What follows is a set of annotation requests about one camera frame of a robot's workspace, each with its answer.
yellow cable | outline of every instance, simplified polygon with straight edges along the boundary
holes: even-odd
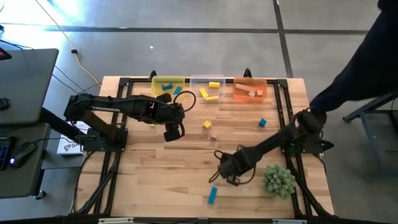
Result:
[[[43,11],[49,16],[49,18],[51,18],[51,20],[54,21],[55,25],[57,25],[57,27],[60,29],[60,31],[63,33],[63,35],[67,38],[67,40],[68,40],[68,42],[69,42],[69,44],[70,44],[70,47],[72,48],[72,53],[73,53],[73,50],[76,51],[76,52],[73,53],[73,54],[75,55],[77,64],[79,64],[80,68],[83,69],[83,71],[85,71],[85,72],[97,83],[97,85],[101,86],[101,84],[99,83],[99,81],[98,81],[89,71],[87,71],[87,69],[85,69],[85,68],[81,65],[80,59],[79,59],[79,57],[77,56],[77,50],[76,50],[75,46],[73,45],[72,41],[70,41],[69,37],[66,35],[66,33],[62,30],[62,28],[58,25],[58,23],[50,16],[50,14],[44,9],[44,7],[43,7],[37,0],[35,0],[35,1],[36,1],[36,3],[43,9]]]

wooden block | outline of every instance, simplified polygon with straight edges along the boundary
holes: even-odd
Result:
[[[200,91],[201,95],[202,95],[204,98],[206,98],[206,97],[209,96],[209,94],[207,94],[207,92],[206,92],[206,90],[205,90],[204,88],[201,88],[199,91]]]
[[[219,82],[209,82],[209,87],[210,88],[219,88],[220,83]]]
[[[205,122],[203,123],[203,127],[206,128],[206,129],[210,129],[210,128],[211,128],[211,123],[208,122],[208,121],[205,121]]]
[[[250,87],[250,86],[245,86],[245,85],[242,85],[242,84],[239,84],[239,83],[237,83],[237,84],[235,84],[235,88],[237,88],[237,89],[239,89],[239,90],[243,90],[243,91],[246,91],[246,92],[256,92],[256,89],[255,88],[252,88],[252,87]]]
[[[205,99],[206,100],[215,100],[215,99],[218,99],[218,96],[208,96]]]
[[[210,141],[215,141],[217,140],[217,132],[216,131],[212,131],[209,135],[209,139]]]

blue rectangular block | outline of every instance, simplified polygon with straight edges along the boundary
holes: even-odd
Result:
[[[173,84],[170,82],[168,85],[162,84],[162,90],[171,90],[173,88]]]
[[[178,95],[181,92],[181,89],[182,88],[180,86],[177,86],[176,89],[174,90],[173,95]]]
[[[214,201],[216,200],[216,194],[217,194],[217,188],[215,186],[212,186],[208,201],[210,205],[214,204]]]
[[[261,127],[265,127],[265,126],[266,126],[266,123],[267,123],[266,120],[261,119],[259,125],[260,125]]]

green plant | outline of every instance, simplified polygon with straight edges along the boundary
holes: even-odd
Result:
[[[294,193],[296,181],[290,170],[279,165],[267,166],[264,173],[264,188],[271,197],[287,199]]]

